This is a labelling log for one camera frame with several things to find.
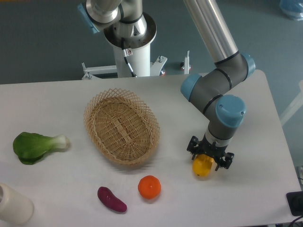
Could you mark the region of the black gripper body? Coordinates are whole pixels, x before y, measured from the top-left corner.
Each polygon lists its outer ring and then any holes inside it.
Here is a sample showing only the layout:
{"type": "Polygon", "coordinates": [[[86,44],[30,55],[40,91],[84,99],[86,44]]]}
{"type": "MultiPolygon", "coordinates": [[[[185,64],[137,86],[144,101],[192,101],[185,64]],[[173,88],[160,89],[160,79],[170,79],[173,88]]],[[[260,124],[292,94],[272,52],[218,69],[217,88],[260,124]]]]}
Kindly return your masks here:
{"type": "Polygon", "coordinates": [[[219,163],[226,156],[226,147],[218,147],[216,142],[210,143],[206,138],[203,138],[198,145],[198,155],[206,155],[219,163]]]}

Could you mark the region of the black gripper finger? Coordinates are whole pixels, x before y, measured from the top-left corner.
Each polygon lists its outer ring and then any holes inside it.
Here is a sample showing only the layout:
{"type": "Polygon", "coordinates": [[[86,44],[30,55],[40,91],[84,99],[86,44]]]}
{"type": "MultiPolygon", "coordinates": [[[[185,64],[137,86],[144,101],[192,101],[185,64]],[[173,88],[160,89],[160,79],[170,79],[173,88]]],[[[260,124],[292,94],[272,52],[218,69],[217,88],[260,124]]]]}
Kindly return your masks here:
{"type": "Polygon", "coordinates": [[[194,160],[196,156],[200,154],[199,144],[200,140],[196,136],[192,136],[187,146],[187,151],[192,155],[192,160],[194,160]]]}
{"type": "Polygon", "coordinates": [[[221,154],[216,154],[214,156],[214,161],[217,164],[215,171],[217,171],[219,168],[229,169],[230,165],[232,164],[233,158],[234,153],[231,152],[226,153],[223,151],[221,154]]]}

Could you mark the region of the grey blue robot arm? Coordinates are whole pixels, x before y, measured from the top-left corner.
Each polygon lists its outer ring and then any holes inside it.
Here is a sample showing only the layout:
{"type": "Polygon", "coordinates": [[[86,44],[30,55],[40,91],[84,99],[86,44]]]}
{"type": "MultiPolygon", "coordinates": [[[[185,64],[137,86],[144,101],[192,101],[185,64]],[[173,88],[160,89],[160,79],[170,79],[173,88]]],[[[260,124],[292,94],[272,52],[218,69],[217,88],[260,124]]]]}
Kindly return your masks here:
{"type": "MultiPolygon", "coordinates": [[[[205,76],[191,74],[180,87],[182,95],[208,120],[202,140],[192,137],[187,150],[193,157],[207,155],[219,168],[229,168],[234,155],[226,152],[244,120],[246,106],[228,91],[255,70],[248,54],[241,54],[214,0],[187,0],[185,5],[214,61],[215,69],[205,76]]],[[[148,77],[160,70],[150,61],[150,44],[157,28],[143,12],[140,0],[85,0],[78,5],[93,33],[104,32],[112,44],[118,77],[148,77]]]]}

